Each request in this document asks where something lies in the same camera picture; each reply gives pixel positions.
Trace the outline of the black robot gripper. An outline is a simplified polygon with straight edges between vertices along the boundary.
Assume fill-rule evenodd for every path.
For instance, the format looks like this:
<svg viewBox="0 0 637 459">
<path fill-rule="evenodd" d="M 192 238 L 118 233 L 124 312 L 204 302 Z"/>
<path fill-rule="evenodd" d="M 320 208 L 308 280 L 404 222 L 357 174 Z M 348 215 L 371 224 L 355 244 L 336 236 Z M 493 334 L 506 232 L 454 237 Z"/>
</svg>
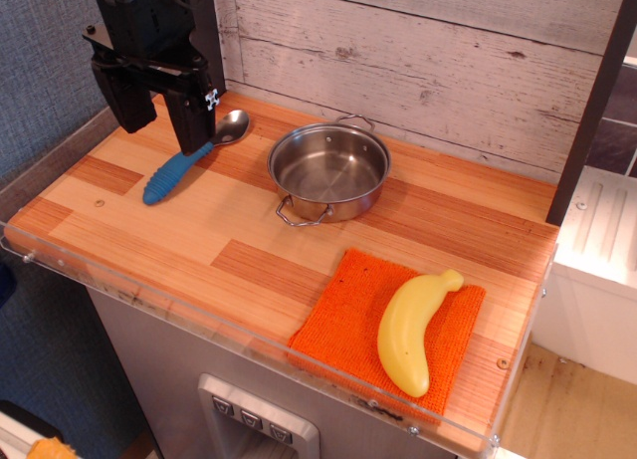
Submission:
<svg viewBox="0 0 637 459">
<path fill-rule="evenodd" d="M 180 150 L 192 155 L 215 133 L 215 89 L 203 67 L 179 65 L 178 44 L 194 20 L 177 0 L 96 0 L 102 22 L 83 33 L 97 84 L 119 125 L 135 133 L 155 121 L 151 93 L 164 95 Z"/>
</svg>

